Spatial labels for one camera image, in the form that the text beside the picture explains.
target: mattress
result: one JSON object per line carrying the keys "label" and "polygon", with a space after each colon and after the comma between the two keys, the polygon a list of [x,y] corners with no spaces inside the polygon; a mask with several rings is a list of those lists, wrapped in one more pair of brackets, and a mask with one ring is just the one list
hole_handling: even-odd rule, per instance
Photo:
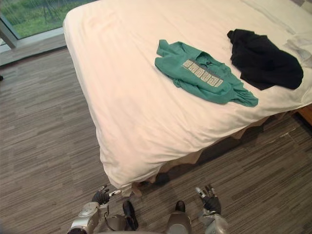
{"label": "mattress", "polygon": [[158,173],[167,161],[207,147],[263,117],[312,103],[312,69],[299,88],[260,91],[259,104],[220,105],[182,89],[156,69],[158,41],[182,41],[231,64],[227,32],[268,35],[280,49],[311,30],[312,16],[284,0],[99,0],[71,10],[64,21],[67,47],[96,126],[100,159],[112,185],[129,192],[133,182]]}

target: teal t-shirt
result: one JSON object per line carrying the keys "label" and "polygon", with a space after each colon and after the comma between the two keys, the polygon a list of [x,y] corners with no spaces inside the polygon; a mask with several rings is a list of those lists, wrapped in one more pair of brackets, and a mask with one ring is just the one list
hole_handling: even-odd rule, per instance
{"label": "teal t-shirt", "polygon": [[166,74],[176,87],[204,100],[219,104],[233,101],[244,106],[256,106],[258,99],[243,88],[243,83],[224,63],[206,52],[182,42],[168,44],[160,40],[155,66]]}

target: floor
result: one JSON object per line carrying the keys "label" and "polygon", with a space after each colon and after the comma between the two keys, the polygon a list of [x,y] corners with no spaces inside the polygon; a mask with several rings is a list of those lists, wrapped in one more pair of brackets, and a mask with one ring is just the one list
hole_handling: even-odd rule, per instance
{"label": "floor", "polygon": [[292,0],[301,8],[312,14],[312,0]]}
{"label": "floor", "polygon": [[[0,73],[0,222],[6,234],[64,234],[109,183],[72,60],[64,49]],[[233,149],[224,152],[222,144]],[[194,233],[203,233],[194,187],[212,183],[229,233],[312,233],[312,131],[298,117],[270,118],[241,141],[205,151],[198,165],[163,176],[171,180],[160,177],[130,198],[140,230],[162,232],[182,199]],[[111,199],[111,214],[121,212],[124,199]]]}

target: glass door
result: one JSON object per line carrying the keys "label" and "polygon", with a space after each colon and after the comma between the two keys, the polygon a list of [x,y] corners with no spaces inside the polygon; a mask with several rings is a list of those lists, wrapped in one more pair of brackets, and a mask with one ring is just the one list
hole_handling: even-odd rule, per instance
{"label": "glass door", "polygon": [[17,39],[62,27],[71,9],[95,0],[1,0],[1,21]]}

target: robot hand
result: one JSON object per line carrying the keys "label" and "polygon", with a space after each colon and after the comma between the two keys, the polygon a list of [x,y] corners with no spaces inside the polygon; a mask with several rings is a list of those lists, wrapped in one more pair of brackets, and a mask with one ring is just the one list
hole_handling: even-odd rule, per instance
{"label": "robot hand", "polygon": [[121,193],[121,190],[116,190],[112,193],[108,193],[109,189],[106,189],[107,185],[104,185],[98,189],[92,198],[92,202],[97,202],[99,205],[106,204],[109,199],[115,195]]}
{"label": "robot hand", "polygon": [[221,214],[221,204],[219,198],[215,195],[215,190],[209,184],[205,186],[207,193],[200,188],[196,188],[196,191],[200,195],[201,200],[204,203],[204,208],[210,212],[210,214]]}

